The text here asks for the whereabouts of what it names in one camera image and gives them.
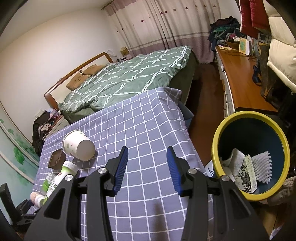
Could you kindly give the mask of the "white foam fruit net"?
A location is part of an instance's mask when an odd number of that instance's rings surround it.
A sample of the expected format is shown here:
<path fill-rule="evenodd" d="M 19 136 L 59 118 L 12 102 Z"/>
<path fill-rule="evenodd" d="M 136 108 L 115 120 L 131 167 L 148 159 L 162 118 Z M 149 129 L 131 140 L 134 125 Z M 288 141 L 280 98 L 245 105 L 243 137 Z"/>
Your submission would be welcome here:
<path fill-rule="evenodd" d="M 269 151 L 265 151 L 251 158 L 256 180 L 268 184 L 272 178 L 272 160 Z"/>

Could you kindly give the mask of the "white paper cup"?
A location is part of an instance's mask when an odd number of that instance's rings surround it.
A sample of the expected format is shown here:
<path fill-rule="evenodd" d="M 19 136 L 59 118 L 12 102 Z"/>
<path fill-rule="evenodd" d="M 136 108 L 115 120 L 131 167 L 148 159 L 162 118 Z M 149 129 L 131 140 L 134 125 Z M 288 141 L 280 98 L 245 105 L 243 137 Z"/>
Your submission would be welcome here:
<path fill-rule="evenodd" d="M 89 161 L 95 155 L 95 145 L 79 130 L 68 133 L 63 139 L 63 150 L 66 154 L 71 155 L 81 161 Z"/>

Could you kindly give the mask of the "brown plastic tray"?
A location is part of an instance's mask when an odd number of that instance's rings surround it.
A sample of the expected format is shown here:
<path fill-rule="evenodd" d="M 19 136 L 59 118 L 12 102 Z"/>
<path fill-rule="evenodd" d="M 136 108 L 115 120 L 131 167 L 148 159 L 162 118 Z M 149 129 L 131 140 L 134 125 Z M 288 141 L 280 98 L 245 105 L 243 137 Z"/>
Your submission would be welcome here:
<path fill-rule="evenodd" d="M 66 154 L 63 152 L 63 149 L 58 149 L 52 153 L 48 163 L 48 168 L 52 168 L 53 170 L 61 170 L 65 161 Z"/>

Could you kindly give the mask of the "pink striped curtain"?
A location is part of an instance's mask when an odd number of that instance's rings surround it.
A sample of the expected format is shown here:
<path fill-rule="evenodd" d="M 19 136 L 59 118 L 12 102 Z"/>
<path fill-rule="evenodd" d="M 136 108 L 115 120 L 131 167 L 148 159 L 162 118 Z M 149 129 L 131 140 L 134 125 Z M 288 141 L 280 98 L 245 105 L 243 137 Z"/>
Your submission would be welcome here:
<path fill-rule="evenodd" d="M 103 9 L 120 46 L 133 56 L 188 45 L 201 63 L 213 61 L 208 37 L 221 17 L 217 1 L 112 1 Z"/>

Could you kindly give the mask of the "orange wooden desk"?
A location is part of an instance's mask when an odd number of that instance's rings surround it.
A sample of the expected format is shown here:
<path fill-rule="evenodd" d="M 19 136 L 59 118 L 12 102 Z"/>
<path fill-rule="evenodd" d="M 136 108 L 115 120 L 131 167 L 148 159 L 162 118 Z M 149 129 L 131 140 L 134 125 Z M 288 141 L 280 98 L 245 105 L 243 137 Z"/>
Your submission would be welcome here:
<path fill-rule="evenodd" d="M 267 115 L 278 114 L 278 111 L 260 95 L 261 87 L 252 81 L 255 61 L 237 50 L 216 46 L 215 51 L 224 93 L 224 117 L 242 110 Z"/>

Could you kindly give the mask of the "yellow rimmed blue trash bin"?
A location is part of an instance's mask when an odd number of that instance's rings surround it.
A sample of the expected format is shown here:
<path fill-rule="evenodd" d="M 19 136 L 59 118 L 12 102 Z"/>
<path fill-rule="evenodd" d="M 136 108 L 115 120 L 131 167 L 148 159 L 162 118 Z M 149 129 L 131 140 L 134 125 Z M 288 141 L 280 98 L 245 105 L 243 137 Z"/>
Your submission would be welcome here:
<path fill-rule="evenodd" d="M 259 184 L 252 193 L 243 192 L 249 201 L 262 201 L 275 194 L 283 185 L 290 167 L 290 148 L 280 126 L 270 117 L 256 111 L 239 111 L 225 118 L 218 126 L 212 142 L 212 161 L 217 177 L 225 175 L 222 161 L 236 148 L 243 154 L 271 154 L 272 177 Z"/>

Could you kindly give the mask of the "white bedside cabinet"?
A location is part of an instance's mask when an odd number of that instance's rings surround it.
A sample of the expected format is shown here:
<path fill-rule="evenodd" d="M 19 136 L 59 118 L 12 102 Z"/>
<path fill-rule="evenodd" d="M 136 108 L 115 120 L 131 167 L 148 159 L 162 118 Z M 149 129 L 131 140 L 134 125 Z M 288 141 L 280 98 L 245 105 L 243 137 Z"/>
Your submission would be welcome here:
<path fill-rule="evenodd" d="M 69 126 L 69 122 L 64 118 L 64 116 L 61 114 L 53 123 L 52 127 L 50 128 L 49 132 L 43 137 L 43 140 L 51 136 L 52 134 L 59 132 L 63 128 Z"/>

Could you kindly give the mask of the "red hanging garment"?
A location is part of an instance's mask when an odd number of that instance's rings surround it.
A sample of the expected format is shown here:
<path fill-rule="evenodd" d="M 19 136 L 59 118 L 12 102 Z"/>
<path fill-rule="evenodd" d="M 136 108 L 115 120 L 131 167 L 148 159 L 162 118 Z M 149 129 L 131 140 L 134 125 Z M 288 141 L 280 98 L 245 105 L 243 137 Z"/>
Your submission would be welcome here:
<path fill-rule="evenodd" d="M 262 0 L 240 0 L 240 32 L 258 39 L 259 33 L 270 35 L 268 16 Z"/>

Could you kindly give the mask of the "cream puffer jacket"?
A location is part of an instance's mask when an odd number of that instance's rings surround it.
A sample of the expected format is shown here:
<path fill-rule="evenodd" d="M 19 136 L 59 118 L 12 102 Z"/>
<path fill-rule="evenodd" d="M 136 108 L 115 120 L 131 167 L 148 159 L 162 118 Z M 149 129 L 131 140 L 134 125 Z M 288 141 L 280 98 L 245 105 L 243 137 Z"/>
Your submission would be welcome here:
<path fill-rule="evenodd" d="M 267 66 L 295 93 L 295 38 L 277 10 L 267 1 L 263 4 L 271 30 Z"/>

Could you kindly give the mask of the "green patterned duvet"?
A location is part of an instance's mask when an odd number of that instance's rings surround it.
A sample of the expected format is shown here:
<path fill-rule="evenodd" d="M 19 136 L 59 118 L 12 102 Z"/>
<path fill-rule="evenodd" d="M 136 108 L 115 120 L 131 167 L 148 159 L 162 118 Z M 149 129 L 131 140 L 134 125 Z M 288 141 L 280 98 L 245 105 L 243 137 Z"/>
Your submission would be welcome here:
<path fill-rule="evenodd" d="M 192 57 L 192 48 L 184 45 L 109 64 L 87 77 L 58 104 L 58 108 L 67 114 L 87 108 L 99 111 L 158 87 L 179 89 L 186 95 L 193 72 L 186 74 L 185 68 Z"/>

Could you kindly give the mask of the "purple checked tablecloth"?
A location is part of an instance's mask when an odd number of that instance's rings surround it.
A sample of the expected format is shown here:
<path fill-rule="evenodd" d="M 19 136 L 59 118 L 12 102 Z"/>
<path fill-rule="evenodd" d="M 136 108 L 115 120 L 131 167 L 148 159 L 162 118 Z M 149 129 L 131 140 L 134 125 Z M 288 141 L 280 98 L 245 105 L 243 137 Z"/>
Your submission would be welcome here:
<path fill-rule="evenodd" d="M 128 162 L 120 191 L 107 199 L 115 240 L 180 240 L 184 227 L 186 197 L 175 192 L 166 160 L 168 147 L 201 172 L 205 168 L 189 137 L 178 107 L 180 92 L 156 88 L 98 111 L 49 137 L 43 146 L 33 190 L 41 192 L 49 173 L 52 153 L 63 139 L 80 130 L 94 143 L 90 161 L 73 156 L 78 177 L 90 175 L 128 148 Z"/>

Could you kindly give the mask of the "green white box on desk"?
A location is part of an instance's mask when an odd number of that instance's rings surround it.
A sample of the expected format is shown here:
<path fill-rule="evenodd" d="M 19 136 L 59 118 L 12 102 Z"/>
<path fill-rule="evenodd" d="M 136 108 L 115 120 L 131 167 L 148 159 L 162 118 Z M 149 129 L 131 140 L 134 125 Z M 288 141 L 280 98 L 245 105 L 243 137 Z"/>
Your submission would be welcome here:
<path fill-rule="evenodd" d="M 248 56 L 250 55 L 250 40 L 245 38 L 240 38 L 239 52 Z"/>

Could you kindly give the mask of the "green white bottle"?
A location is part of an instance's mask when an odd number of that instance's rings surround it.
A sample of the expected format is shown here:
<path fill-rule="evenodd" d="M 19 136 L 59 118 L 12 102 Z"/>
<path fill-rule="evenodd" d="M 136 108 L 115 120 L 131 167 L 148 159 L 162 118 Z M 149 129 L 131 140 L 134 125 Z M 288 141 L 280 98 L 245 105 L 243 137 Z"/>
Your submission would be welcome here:
<path fill-rule="evenodd" d="M 53 191 L 56 189 L 56 187 L 67 175 L 75 176 L 77 172 L 78 167 L 74 163 L 70 161 L 65 161 L 62 165 L 61 171 L 51 181 L 45 197 L 48 199 Z"/>

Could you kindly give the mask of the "small pink white bottle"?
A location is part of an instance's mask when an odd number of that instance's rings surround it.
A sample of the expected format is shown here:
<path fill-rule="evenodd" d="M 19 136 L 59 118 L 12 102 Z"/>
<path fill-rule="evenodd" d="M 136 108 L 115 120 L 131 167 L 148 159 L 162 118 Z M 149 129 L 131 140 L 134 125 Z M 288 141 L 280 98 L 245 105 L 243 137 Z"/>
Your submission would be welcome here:
<path fill-rule="evenodd" d="M 32 192 L 30 194 L 30 200 L 37 208 L 41 208 L 47 201 L 47 197 L 39 194 L 38 192 Z"/>

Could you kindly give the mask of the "pile of dark clothes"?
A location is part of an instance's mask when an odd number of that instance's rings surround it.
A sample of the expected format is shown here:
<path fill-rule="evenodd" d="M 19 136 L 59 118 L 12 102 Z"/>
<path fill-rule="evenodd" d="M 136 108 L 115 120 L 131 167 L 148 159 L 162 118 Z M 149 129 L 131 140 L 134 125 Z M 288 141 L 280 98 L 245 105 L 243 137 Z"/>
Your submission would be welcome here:
<path fill-rule="evenodd" d="M 213 52 L 215 52 L 215 47 L 221 42 L 223 44 L 226 40 L 230 40 L 233 37 L 245 37 L 245 35 L 240 32 L 239 21 L 232 16 L 218 19 L 216 22 L 210 24 L 210 27 L 208 40 L 211 43 L 211 51 Z"/>

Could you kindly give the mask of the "brown pillow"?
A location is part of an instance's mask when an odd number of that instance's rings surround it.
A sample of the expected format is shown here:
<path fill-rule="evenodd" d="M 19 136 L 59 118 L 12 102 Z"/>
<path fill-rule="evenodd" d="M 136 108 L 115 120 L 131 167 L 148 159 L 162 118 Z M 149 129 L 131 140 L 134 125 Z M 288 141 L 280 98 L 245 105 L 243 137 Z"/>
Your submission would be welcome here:
<path fill-rule="evenodd" d="M 77 73 L 66 85 L 66 87 L 73 91 L 77 89 L 84 81 L 86 81 L 88 78 L 90 78 L 91 75 L 82 75 L 80 73 Z"/>
<path fill-rule="evenodd" d="M 103 68 L 105 68 L 106 65 L 92 65 L 88 68 L 86 68 L 84 71 L 83 71 L 83 74 L 84 75 L 95 75 L 97 74 L 98 72 L 100 72 Z"/>

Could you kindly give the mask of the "black clothes on cabinet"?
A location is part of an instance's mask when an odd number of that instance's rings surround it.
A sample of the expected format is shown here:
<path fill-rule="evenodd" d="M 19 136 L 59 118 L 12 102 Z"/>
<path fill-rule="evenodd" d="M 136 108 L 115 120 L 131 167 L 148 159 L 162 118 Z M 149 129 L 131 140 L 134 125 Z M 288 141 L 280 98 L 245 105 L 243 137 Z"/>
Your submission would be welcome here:
<path fill-rule="evenodd" d="M 41 129 L 44 124 L 48 122 L 49 118 L 50 113 L 48 111 L 45 111 L 38 118 L 36 118 L 33 123 L 32 145 L 39 157 L 41 157 L 41 152 L 44 145 L 44 141 L 42 140 L 44 134 L 42 133 Z"/>

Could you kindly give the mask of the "black floral paper bag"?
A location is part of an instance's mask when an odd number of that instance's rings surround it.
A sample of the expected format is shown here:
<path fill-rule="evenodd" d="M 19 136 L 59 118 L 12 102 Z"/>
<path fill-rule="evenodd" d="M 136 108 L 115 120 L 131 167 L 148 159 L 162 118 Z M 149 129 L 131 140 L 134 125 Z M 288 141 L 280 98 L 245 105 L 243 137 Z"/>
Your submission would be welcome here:
<path fill-rule="evenodd" d="M 245 193 L 253 193 L 257 190 L 257 180 L 250 155 L 246 155 L 238 174 L 234 176 L 235 185 Z"/>

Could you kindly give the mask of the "wooden bed headboard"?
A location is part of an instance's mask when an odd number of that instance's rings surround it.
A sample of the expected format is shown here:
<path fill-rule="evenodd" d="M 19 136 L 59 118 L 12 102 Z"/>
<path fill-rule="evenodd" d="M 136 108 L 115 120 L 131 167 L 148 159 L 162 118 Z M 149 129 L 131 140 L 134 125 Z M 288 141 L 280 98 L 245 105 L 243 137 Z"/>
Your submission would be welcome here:
<path fill-rule="evenodd" d="M 44 98 L 46 99 L 48 105 L 51 108 L 58 109 L 58 103 L 62 102 L 62 100 L 71 92 L 71 90 L 66 87 L 69 81 L 79 71 L 83 71 L 84 69 L 90 67 L 94 63 L 99 65 L 113 63 L 113 61 L 106 52 L 102 52 L 94 56 L 93 58 L 87 60 L 83 64 L 79 65 L 74 70 L 70 71 L 44 93 Z"/>

